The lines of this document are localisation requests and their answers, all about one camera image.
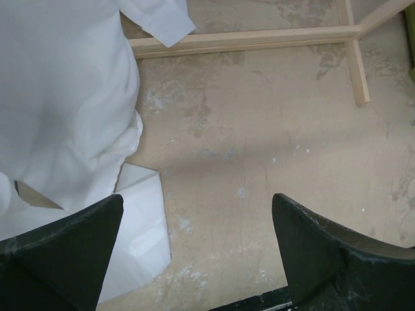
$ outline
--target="wooden rack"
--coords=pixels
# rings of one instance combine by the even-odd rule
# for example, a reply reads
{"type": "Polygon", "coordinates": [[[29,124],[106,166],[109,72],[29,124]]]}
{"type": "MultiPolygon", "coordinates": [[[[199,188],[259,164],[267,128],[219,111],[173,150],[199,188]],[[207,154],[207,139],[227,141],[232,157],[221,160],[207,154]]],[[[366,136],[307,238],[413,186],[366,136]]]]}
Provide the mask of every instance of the wooden rack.
{"type": "Polygon", "coordinates": [[[340,26],[190,34],[171,48],[164,47],[154,38],[131,39],[129,42],[136,58],[344,42],[356,104],[361,105],[369,102],[370,98],[358,40],[413,2],[414,0],[387,0],[358,25],[354,22],[350,0],[336,0],[340,26]]]}

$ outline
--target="worn surface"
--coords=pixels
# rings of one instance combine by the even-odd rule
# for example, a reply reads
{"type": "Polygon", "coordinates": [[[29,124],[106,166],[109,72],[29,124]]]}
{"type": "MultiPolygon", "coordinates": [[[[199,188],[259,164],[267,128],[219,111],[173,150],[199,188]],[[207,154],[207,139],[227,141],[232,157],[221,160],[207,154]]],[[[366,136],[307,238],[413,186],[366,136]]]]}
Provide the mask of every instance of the worn surface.
{"type": "MultiPolygon", "coordinates": [[[[328,0],[188,2],[199,33],[338,24],[328,0]]],[[[381,2],[354,1],[356,20],[381,2]]],[[[145,131],[128,161],[161,172],[172,264],[99,310],[207,310],[285,286],[276,192],[415,245],[415,86],[402,18],[361,49],[372,99],[363,107],[342,44],[140,61],[145,131]]]]}

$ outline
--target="wooden frame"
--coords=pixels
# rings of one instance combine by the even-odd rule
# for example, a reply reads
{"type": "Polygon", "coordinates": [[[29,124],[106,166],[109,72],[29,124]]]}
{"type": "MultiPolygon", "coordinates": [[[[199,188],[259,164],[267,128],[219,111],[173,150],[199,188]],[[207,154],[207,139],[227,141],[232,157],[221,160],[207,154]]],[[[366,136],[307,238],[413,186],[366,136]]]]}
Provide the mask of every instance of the wooden frame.
{"type": "Polygon", "coordinates": [[[129,42],[136,58],[344,42],[356,104],[361,105],[369,102],[370,98],[358,40],[392,16],[404,10],[414,1],[387,0],[358,25],[355,25],[354,22],[350,0],[336,0],[340,26],[223,32],[219,34],[190,34],[171,48],[164,47],[154,38],[131,39],[129,42]]]}

